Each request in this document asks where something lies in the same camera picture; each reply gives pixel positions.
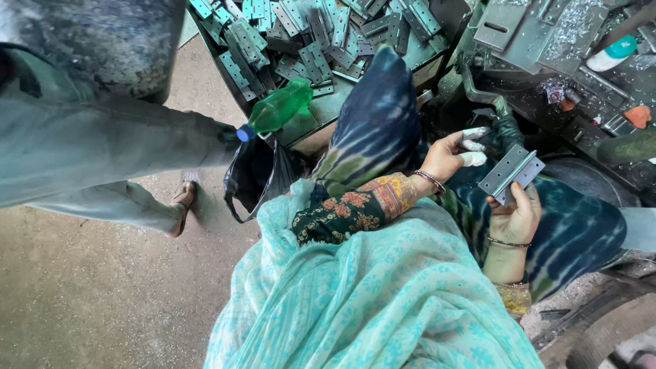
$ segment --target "teal bottle cap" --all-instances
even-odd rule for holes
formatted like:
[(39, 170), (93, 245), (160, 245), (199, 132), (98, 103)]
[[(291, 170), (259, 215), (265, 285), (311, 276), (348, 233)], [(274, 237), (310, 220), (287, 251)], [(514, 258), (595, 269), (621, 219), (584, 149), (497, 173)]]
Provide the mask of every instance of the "teal bottle cap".
[(237, 130), (237, 137), (242, 142), (249, 142), (250, 140), (255, 138), (255, 130), (251, 128), (250, 125), (242, 125), (238, 130)]
[(611, 58), (624, 59), (631, 55), (637, 47), (638, 43), (636, 42), (636, 38), (631, 35), (626, 35), (604, 50)]

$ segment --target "candy wrapper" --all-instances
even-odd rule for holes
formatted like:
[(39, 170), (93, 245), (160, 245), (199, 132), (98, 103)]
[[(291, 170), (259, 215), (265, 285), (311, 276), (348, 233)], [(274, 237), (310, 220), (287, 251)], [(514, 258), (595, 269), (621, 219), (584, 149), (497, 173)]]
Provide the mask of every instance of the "candy wrapper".
[(549, 85), (545, 89), (546, 101), (549, 104), (557, 104), (565, 100), (565, 89), (563, 85)]

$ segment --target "foot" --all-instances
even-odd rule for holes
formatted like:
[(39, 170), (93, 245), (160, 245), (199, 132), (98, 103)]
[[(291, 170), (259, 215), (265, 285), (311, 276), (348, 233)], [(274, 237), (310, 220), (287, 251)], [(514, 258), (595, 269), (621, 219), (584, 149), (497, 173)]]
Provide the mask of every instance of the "foot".
[(196, 197), (196, 184), (192, 181), (186, 181), (180, 185), (178, 193), (179, 194), (173, 198), (171, 206), (178, 209), (180, 214), (182, 214), (182, 217), (180, 218), (178, 225), (172, 231), (164, 234), (169, 238), (176, 238), (182, 234), (182, 231), (184, 231), (184, 223), (187, 221), (189, 208)]

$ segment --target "green plastic bottle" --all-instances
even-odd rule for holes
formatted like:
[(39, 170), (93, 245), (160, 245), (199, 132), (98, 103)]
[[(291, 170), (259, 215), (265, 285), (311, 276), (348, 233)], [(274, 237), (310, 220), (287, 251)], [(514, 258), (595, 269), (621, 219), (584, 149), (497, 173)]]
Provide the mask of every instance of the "green plastic bottle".
[(313, 94), (307, 79), (292, 79), (283, 88), (255, 103), (248, 124), (237, 130), (237, 137), (247, 142), (257, 133), (277, 131), (310, 103)]

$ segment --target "gray trousers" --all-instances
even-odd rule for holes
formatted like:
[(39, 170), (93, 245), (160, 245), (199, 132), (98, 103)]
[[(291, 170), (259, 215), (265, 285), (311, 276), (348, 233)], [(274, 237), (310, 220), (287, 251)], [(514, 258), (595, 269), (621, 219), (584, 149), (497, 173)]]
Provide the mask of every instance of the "gray trousers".
[(92, 94), (30, 53), (0, 51), (23, 73), (0, 83), (0, 207), (26, 204), (170, 232), (179, 210), (127, 179), (227, 165), (239, 146), (231, 125)]

